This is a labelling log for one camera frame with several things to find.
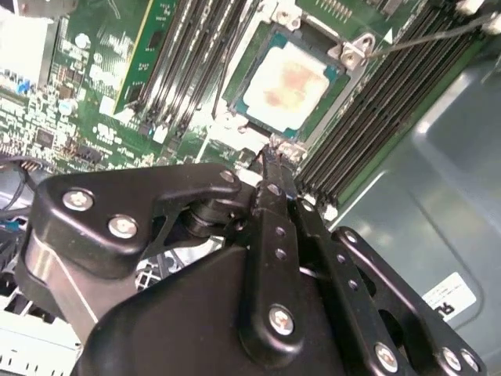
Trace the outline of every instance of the robotic arm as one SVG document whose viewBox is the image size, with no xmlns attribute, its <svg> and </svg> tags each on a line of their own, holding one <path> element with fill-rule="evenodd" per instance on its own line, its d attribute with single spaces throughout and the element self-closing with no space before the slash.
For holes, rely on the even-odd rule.
<svg viewBox="0 0 501 376">
<path fill-rule="evenodd" d="M 264 149 L 263 180 L 187 164 L 38 188 L 19 286 L 85 345 L 74 375 L 486 375 L 474 350 L 353 230 L 330 234 Z M 135 268 L 224 236 L 137 293 Z"/>
</svg>

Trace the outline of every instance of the white sticker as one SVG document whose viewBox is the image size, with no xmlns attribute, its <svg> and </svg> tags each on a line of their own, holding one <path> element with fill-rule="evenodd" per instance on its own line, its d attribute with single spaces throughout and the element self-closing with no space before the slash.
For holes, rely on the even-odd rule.
<svg viewBox="0 0 501 376">
<path fill-rule="evenodd" d="M 460 274 L 454 272 L 423 295 L 423 300 L 449 321 L 477 301 Z"/>
</svg>

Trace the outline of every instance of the wire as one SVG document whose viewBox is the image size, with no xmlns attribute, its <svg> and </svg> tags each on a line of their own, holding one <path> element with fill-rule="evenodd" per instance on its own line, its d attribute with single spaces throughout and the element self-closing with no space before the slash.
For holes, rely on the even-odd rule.
<svg viewBox="0 0 501 376">
<path fill-rule="evenodd" d="M 27 161 L 38 163 L 42 167 L 49 168 L 49 169 L 54 170 L 54 171 L 58 170 L 58 168 L 54 164 L 49 163 L 47 161 L 44 161 L 43 159 L 36 158 L 36 157 L 30 157 L 27 155 L 14 155 L 11 157 L 0 157 L 0 165 L 5 165 L 9 162 L 15 163 L 15 162 L 27 162 Z"/>
<path fill-rule="evenodd" d="M 367 59 L 375 59 L 375 58 L 380 57 L 382 55 L 387 55 L 388 53 L 391 53 L 391 52 L 396 52 L 396 51 L 400 51 L 401 49 L 407 49 L 409 47 L 413 47 L 414 45 L 420 45 L 422 43 L 431 42 L 431 41 L 438 41 L 441 39 L 454 38 L 454 37 L 460 36 L 462 34 L 466 34 L 468 31 L 472 31 L 479 26 L 483 26 L 485 24 L 488 24 L 497 15 L 498 15 L 498 13 L 494 12 L 494 13 L 488 14 L 486 16 L 480 16 L 480 17 L 472 20 L 471 22 L 469 22 L 469 24 L 467 24 L 467 25 L 456 27 L 454 29 L 447 30 L 447 31 L 440 31 L 440 32 L 435 33 L 435 34 L 425 35 L 422 38 L 414 39 L 412 41 L 398 43 L 397 45 L 393 45 L 392 47 L 388 47 L 387 49 L 381 49 L 379 51 L 372 52 L 369 55 L 367 55 L 366 58 Z"/>
<path fill-rule="evenodd" d="M 16 217 L 28 217 L 30 214 L 31 206 L 26 206 L 21 209 L 11 209 L 0 211 L 0 221 L 5 221 L 7 219 L 12 219 Z"/>
<path fill-rule="evenodd" d="M 21 194 L 23 194 L 24 186 L 26 185 L 26 180 L 27 180 L 27 172 L 24 171 L 23 169 L 21 169 L 19 166 L 17 166 L 17 167 L 18 167 L 18 172 L 20 173 L 19 184 L 17 185 L 16 192 L 14 192 L 9 203 L 6 206 L 4 206 L 2 209 L 0 209 L 0 213 L 3 211 L 8 211 L 17 202 L 17 200 L 20 199 Z"/>
</svg>

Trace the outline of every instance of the screw head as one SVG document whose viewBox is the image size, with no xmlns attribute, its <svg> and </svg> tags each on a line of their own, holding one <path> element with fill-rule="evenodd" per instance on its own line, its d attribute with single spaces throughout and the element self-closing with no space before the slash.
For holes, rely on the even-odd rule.
<svg viewBox="0 0 501 376">
<path fill-rule="evenodd" d="M 357 237 L 355 236 L 355 234 L 352 231 L 346 230 L 346 231 L 344 231 L 344 235 L 346 235 L 348 240 L 351 241 L 352 243 L 357 242 Z"/>
<path fill-rule="evenodd" d="M 221 172 L 219 174 L 224 180 L 226 180 L 228 183 L 234 183 L 235 182 L 235 176 L 233 176 L 233 174 L 228 171 L 228 170 L 225 170 L 223 172 Z"/>
<path fill-rule="evenodd" d="M 462 349 L 461 356 L 463 357 L 465 362 L 467 362 L 468 365 L 474 369 L 475 372 L 480 372 L 480 367 L 478 366 L 478 363 L 473 357 L 473 355 L 471 355 L 467 350 Z"/>
<path fill-rule="evenodd" d="M 294 331 L 294 321 L 283 308 L 272 307 L 269 310 L 269 322 L 278 334 L 289 335 Z"/>
<path fill-rule="evenodd" d="M 71 190 L 63 196 L 63 204 L 68 209 L 85 212 L 94 205 L 92 196 L 81 190 Z"/>
<path fill-rule="evenodd" d="M 115 237 L 130 239 L 138 232 L 134 219 L 128 215 L 117 215 L 108 223 L 108 229 Z"/>
<path fill-rule="evenodd" d="M 397 358 L 386 345 L 377 343 L 376 346 L 374 346 L 374 351 L 377 359 L 386 371 L 391 372 L 392 374 L 398 371 Z"/>
<path fill-rule="evenodd" d="M 268 190 L 276 196 L 280 195 L 280 188 L 275 184 L 268 184 Z"/>
<path fill-rule="evenodd" d="M 309 202 L 307 202 L 306 200 L 303 200 L 302 204 L 303 204 L 303 208 L 305 208 L 309 212 L 313 212 L 313 210 L 314 210 L 313 205 L 311 205 Z"/>
<path fill-rule="evenodd" d="M 452 350 L 447 349 L 444 347 L 442 349 L 442 354 L 445 358 L 445 361 L 447 364 L 454 370 L 454 371 L 461 371 L 461 363 L 460 360 L 457 358 L 456 354 L 452 352 Z"/>
</svg>

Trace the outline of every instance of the white connector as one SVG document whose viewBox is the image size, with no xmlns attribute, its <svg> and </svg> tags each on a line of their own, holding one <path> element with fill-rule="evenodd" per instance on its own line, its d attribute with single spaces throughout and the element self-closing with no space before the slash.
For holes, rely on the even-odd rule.
<svg viewBox="0 0 501 376">
<path fill-rule="evenodd" d="M 494 13 L 491 22 L 484 25 L 482 30 L 490 35 L 501 34 L 501 14 Z"/>
<path fill-rule="evenodd" d="M 463 0 L 456 4 L 456 10 L 465 16 L 471 16 L 480 9 L 483 3 L 484 0 Z"/>
</svg>

